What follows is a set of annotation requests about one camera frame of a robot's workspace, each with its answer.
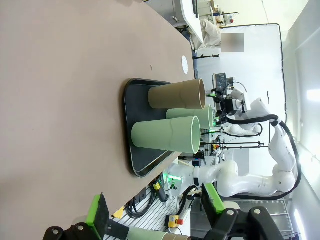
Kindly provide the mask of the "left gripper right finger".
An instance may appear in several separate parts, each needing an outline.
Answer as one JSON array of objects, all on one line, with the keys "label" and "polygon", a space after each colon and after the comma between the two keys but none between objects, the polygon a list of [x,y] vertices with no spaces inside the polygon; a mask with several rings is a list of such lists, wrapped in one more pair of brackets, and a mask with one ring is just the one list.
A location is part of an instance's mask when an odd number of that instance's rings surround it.
[{"label": "left gripper right finger", "polygon": [[201,186],[201,203],[211,226],[205,240],[276,240],[278,227],[265,207],[248,212],[226,208],[212,183]]}]

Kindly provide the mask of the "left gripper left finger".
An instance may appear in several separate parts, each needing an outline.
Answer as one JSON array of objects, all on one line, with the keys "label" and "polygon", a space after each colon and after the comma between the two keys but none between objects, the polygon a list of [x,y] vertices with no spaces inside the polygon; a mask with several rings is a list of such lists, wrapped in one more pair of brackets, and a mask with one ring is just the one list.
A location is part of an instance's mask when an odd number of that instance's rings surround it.
[{"label": "left gripper left finger", "polygon": [[44,240],[102,240],[110,214],[103,193],[94,196],[84,222],[78,222],[69,229],[58,226],[49,227]]}]

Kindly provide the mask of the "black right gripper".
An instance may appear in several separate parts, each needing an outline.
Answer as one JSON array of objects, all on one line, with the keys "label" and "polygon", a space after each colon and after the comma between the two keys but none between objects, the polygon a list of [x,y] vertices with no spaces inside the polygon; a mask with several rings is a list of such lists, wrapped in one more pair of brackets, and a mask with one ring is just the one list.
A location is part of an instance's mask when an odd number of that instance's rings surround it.
[{"label": "black right gripper", "polygon": [[234,98],[225,98],[221,91],[214,91],[206,95],[208,98],[213,98],[214,101],[220,102],[220,115],[215,115],[213,118],[214,125],[223,125],[227,122],[227,116],[234,116],[237,113],[237,100]]}]

